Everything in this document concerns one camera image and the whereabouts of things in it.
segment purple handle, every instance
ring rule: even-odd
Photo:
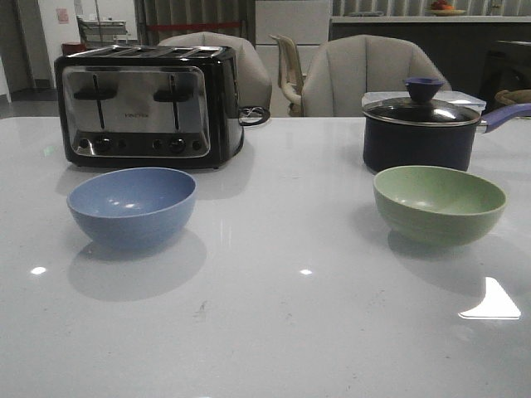
[[[484,114],[481,118],[483,122],[487,123],[486,133],[497,129],[506,121],[517,116],[531,116],[531,104],[515,104],[504,106],[488,114]]]

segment toaster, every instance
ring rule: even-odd
[[[55,71],[76,165],[215,168],[243,145],[230,47],[107,46],[62,56]]]

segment blue bowl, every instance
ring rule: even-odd
[[[142,250],[188,222],[196,182],[179,170],[139,167],[108,172],[76,187],[66,202],[79,227],[101,245]]]

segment lid knob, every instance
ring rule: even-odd
[[[404,79],[404,84],[411,99],[423,104],[433,98],[442,85],[445,84],[445,81],[431,77],[408,77]]]

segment gray chair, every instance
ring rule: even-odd
[[[405,91],[402,80],[411,76],[446,80],[409,41],[370,35],[328,41],[319,46],[304,81],[304,116],[363,116],[363,94]],[[441,89],[451,86],[446,83]]]
[[[269,109],[273,85],[255,47],[241,37],[212,32],[169,37],[159,46],[229,46],[236,50],[236,73],[240,106]]]
[[[269,35],[279,47],[278,86],[290,102],[289,115],[302,116],[302,86],[304,78],[300,67],[299,50],[295,42],[287,36]]]

